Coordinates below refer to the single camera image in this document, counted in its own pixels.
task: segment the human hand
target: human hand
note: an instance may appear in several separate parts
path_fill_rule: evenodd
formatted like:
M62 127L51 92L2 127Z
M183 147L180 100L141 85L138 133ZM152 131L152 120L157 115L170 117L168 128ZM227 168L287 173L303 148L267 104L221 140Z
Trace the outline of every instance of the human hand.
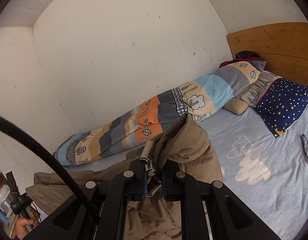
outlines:
M27 218L18 218L16 220L16 235L19 238L19 240L23 240L25 236L28 235L28 231L26 229L26 225L33 225L33 228L37 227L39 224L37 217L33 217L33 219L27 219Z

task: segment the cloud print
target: cloud print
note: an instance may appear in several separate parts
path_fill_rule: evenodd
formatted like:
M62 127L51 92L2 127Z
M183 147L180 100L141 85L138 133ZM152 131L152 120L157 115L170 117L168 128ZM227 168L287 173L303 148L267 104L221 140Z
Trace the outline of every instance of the cloud print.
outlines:
M239 157L252 148L253 144L245 136L241 135L236 142L233 143L232 149L227 153L228 159Z
M201 115L196 115L196 114L190 114L190 115L192 116L195 122L200 122L201 120L210 117L211 112L206 113L206 114L201 114Z
M204 97L203 95L193 95L187 99L187 105L189 106L190 110L197 110L200 107L205 106Z
M247 179L247 182L253 185L262 179L270 179L271 172L259 158L260 155L258 153L248 150L246 152L246 157L239 163L239 166L242 168L235 175L235 180L243 181Z

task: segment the black cable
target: black cable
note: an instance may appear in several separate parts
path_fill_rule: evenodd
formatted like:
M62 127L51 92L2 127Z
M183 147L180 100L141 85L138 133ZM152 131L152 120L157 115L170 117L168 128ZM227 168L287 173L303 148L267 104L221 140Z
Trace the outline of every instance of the black cable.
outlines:
M78 187L73 178L62 167L62 165L36 140L34 140L27 133L20 128L0 117L0 131L14 138L22 145L34 152L40 157L48 166L50 166L58 176L66 183L70 190L76 195L76 197L82 202L83 206L88 210L93 219L98 223L100 217L96 210L89 202L88 198L84 195L81 189Z
M36 213L37 213L38 218L39 218L39 221L40 221L40 223L41 223L41 222L42 222L42 220L41 220L41 215L39 214L39 212L38 212L38 210L37 210L37 207L36 207L36 205L34 204L34 202L32 202L32 204L33 204L34 207L35 207Z

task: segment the brown jacket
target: brown jacket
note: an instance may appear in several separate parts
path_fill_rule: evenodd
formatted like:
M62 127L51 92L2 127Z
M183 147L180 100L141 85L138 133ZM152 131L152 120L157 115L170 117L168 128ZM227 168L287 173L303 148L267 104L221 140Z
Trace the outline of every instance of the brown jacket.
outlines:
M182 115L164 133L154 138L152 160L160 171L167 159L176 161L181 171L197 180L222 180L220 164L206 132L190 115ZM128 170L129 163L138 158L141 148L126 154L127 160L101 171L71 172L73 179L83 185L88 181L111 180L116 174ZM55 174L38 172L27 194L46 214L53 212L72 192ZM125 239L171 240L181 239L181 211L179 202L166 202L161 188L144 202L128 202Z

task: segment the patterned quilt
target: patterned quilt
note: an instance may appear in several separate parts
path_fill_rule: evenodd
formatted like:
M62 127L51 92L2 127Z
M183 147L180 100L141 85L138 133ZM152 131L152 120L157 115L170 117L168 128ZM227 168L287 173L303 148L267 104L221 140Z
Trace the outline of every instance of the patterned quilt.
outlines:
M63 166L79 165L143 144L184 113L200 122L238 96L259 74L248 62L227 65L154 96L101 128L72 135L53 156Z

